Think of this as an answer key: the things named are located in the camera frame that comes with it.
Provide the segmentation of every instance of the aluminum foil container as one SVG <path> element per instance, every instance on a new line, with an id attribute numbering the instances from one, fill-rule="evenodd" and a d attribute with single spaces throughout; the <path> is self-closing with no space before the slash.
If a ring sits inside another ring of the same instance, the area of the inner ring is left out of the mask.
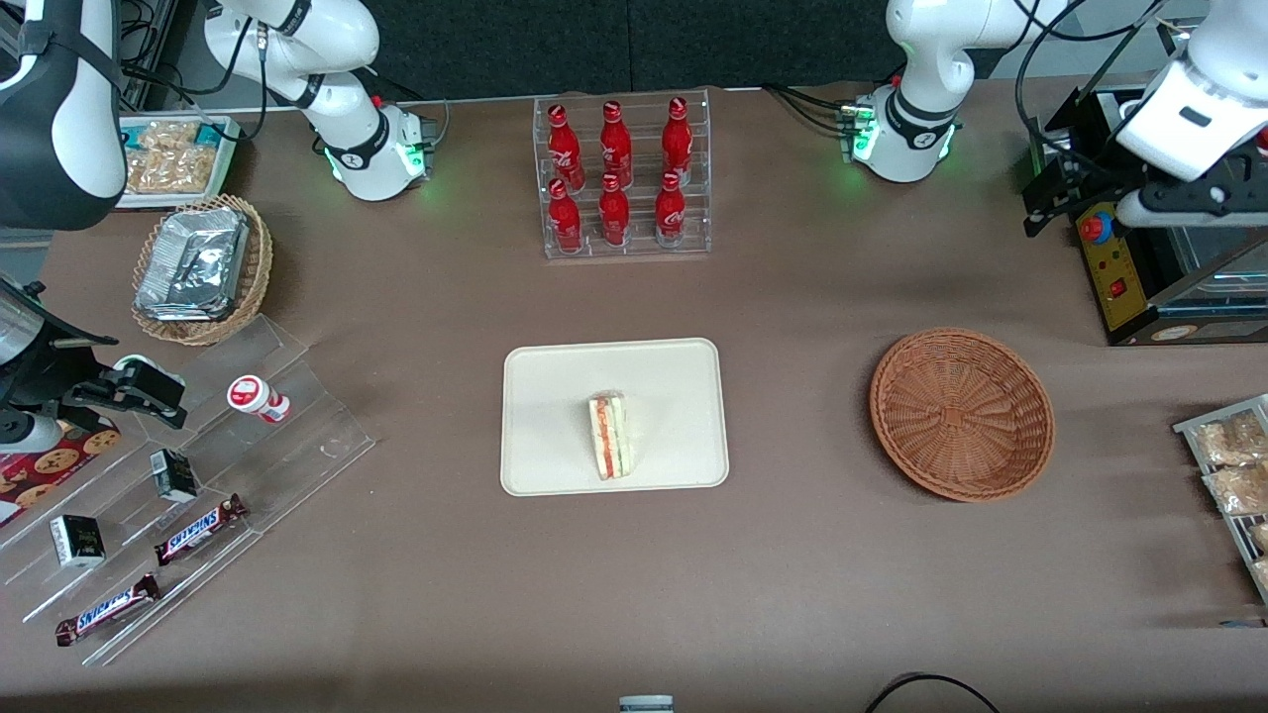
<path id="1" fill-rule="evenodd" d="M 233 208 L 189 211 L 164 219 L 133 302 L 160 321 L 230 316 L 251 223 Z"/>

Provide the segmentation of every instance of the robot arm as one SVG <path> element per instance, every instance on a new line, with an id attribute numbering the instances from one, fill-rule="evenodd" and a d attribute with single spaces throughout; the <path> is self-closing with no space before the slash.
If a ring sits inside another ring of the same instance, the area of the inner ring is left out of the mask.
<path id="1" fill-rule="evenodd" d="M 1066 0 L 1021 0 L 1047 24 Z M 860 96 L 874 118 L 858 122 L 853 160 L 881 178 L 909 183 L 933 171 L 951 140 L 956 110 L 973 85 L 965 49 L 1032 42 L 1040 33 L 1016 0 L 890 0 L 885 25 L 907 53 L 902 84 Z"/>
<path id="2" fill-rule="evenodd" d="M 351 70 L 379 51 L 374 18 L 359 0 L 223 0 L 207 15 L 207 46 L 231 66 L 245 23 L 259 23 L 259 62 L 233 72 L 298 107 L 326 143 L 335 178 L 363 200 L 384 200 L 429 176 L 435 126 L 378 107 Z"/>
<path id="3" fill-rule="evenodd" d="M 1258 0 L 1211 0 L 1187 48 L 1164 67 L 1118 143 L 1192 181 L 1268 123 L 1268 14 Z"/>
<path id="4" fill-rule="evenodd" d="M 115 3 L 24 0 L 18 72 L 0 82 L 0 225 L 82 230 L 127 180 Z"/>

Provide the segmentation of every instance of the brown tabletop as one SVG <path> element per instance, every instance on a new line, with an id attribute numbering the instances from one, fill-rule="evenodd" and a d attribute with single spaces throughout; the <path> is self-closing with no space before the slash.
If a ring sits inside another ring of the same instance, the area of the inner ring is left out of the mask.
<path id="1" fill-rule="evenodd" d="M 1042 109 L 1069 90 L 1036 85 Z M 619 265 L 543 258 L 530 101 L 455 107 L 435 179 L 387 203 L 270 115 L 228 186 L 276 241 L 265 312 L 382 440 L 105 669 L 0 599 L 0 695 L 36 695 L 0 709 L 853 712 L 914 670 L 1014 712 L 1262 709 L 1268 632 L 1216 628 L 1260 609 L 1169 426 L 1268 391 L 1265 348 L 1104 346 L 1069 228 L 1019 230 L 1011 82 L 914 185 L 765 94 L 711 98 L 714 252 Z M 58 235 L 47 303 L 120 337 L 104 358 L 180 367 L 128 313 L 155 219 Z M 1016 499 L 928 495 L 871 433 L 877 359 L 933 326 L 1003 340 L 1051 395 L 1055 455 Z M 508 351 L 678 336 L 721 355 L 725 483 L 502 491 Z"/>

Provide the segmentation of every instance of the coca-cola bottle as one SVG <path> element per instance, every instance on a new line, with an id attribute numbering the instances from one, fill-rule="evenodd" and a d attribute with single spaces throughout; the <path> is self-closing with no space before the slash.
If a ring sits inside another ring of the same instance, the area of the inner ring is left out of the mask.
<path id="1" fill-rule="evenodd" d="M 670 123 L 661 133 L 664 151 L 664 170 L 678 174 L 678 185 L 691 183 L 691 124 L 687 123 L 687 100 L 675 96 L 670 100 Z"/>
<path id="2" fill-rule="evenodd" d="M 634 183 L 634 143 L 616 101 L 604 101 L 604 131 L 598 134 L 598 145 L 604 147 L 604 170 L 616 174 L 621 188 L 629 188 Z"/>
<path id="3" fill-rule="evenodd" d="M 581 211 L 568 195 L 563 179 L 550 179 L 550 230 L 562 252 L 581 250 Z"/>
<path id="4" fill-rule="evenodd" d="M 604 174 L 604 194 L 598 198 L 598 216 L 604 222 L 604 240 L 612 247 L 625 245 L 630 230 L 630 202 L 621 190 L 620 178 Z"/>
<path id="5" fill-rule="evenodd" d="M 656 197 L 656 241 L 661 247 L 682 245 L 682 214 L 687 202 L 678 189 L 678 174 L 666 171 L 661 178 L 661 194 Z"/>
<path id="6" fill-rule="evenodd" d="M 581 142 L 577 133 L 568 126 L 568 112 L 559 104 L 547 109 L 550 121 L 550 160 L 555 174 L 563 179 L 569 193 L 577 193 L 586 185 L 586 169 L 581 167 Z"/>

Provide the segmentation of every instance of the empty wicker basket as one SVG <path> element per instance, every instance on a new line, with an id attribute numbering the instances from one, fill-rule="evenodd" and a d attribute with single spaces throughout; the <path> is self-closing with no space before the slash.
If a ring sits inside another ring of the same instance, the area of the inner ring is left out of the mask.
<path id="1" fill-rule="evenodd" d="M 871 384 L 871 419 L 894 463 L 952 500 L 1017 495 L 1052 455 L 1052 405 L 1011 349 L 967 330 L 899 340 Z"/>

